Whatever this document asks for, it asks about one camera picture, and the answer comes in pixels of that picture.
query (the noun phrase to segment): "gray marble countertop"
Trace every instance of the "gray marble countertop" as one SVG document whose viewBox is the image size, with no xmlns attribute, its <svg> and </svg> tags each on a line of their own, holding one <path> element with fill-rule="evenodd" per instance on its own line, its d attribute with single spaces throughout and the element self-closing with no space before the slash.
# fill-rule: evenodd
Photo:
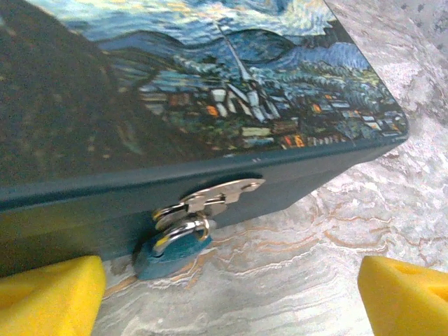
<svg viewBox="0 0 448 336">
<path fill-rule="evenodd" d="M 289 209 L 214 232 L 176 276 L 136 281 L 105 262 L 93 335 L 372 335 L 363 256 L 448 271 L 448 61 L 387 0 L 330 1 L 405 109 L 408 142 Z"/>
</svg>

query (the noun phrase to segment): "starry night painting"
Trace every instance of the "starry night painting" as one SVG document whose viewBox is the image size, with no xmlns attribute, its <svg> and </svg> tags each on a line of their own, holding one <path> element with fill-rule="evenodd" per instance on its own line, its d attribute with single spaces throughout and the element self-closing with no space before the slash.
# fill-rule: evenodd
<svg viewBox="0 0 448 336">
<path fill-rule="evenodd" d="M 2 186 L 406 133 L 322 0 L 0 2 Z"/>
</svg>

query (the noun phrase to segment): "yellow foam block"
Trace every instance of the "yellow foam block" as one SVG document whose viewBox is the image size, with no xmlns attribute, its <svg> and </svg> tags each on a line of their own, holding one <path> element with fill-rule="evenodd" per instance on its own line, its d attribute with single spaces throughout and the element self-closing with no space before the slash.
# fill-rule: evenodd
<svg viewBox="0 0 448 336">
<path fill-rule="evenodd" d="M 105 287 L 96 256 L 2 278 L 0 335 L 90 335 Z"/>
<path fill-rule="evenodd" d="M 365 257 L 358 288 L 375 336 L 448 335 L 448 274 Z"/>
</svg>

